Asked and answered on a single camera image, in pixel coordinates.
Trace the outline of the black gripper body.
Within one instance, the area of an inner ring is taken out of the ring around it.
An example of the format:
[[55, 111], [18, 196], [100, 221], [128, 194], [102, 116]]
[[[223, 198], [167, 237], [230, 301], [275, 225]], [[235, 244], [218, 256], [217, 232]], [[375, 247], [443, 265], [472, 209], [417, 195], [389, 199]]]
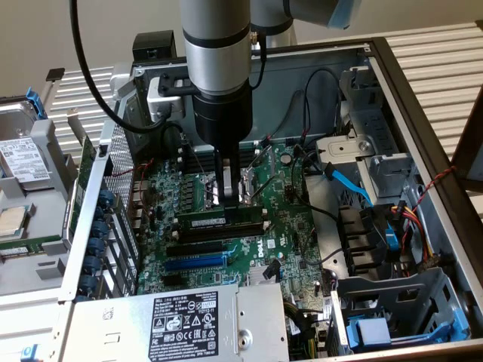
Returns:
[[199, 137], [214, 148], [238, 146], [253, 125], [252, 89], [244, 83], [222, 96], [192, 96], [195, 128]]

